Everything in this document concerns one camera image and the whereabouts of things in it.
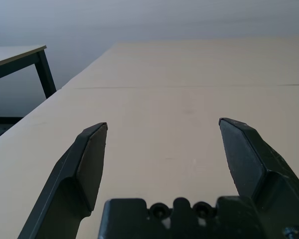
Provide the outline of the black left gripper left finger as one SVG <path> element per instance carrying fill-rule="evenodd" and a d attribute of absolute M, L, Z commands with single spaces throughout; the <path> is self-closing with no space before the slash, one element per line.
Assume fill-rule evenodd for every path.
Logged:
<path fill-rule="evenodd" d="M 20 239 L 74 239 L 95 208 L 103 174 L 108 126 L 84 129 L 53 167 Z"/>

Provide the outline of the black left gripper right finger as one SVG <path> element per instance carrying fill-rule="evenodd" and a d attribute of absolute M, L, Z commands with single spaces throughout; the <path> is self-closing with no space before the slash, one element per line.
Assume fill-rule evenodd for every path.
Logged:
<path fill-rule="evenodd" d="M 259 133 L 220 118 L 228 167 L 240 196 L 252 199 L 269 239 L 299 239 L 299 179 Z"/>

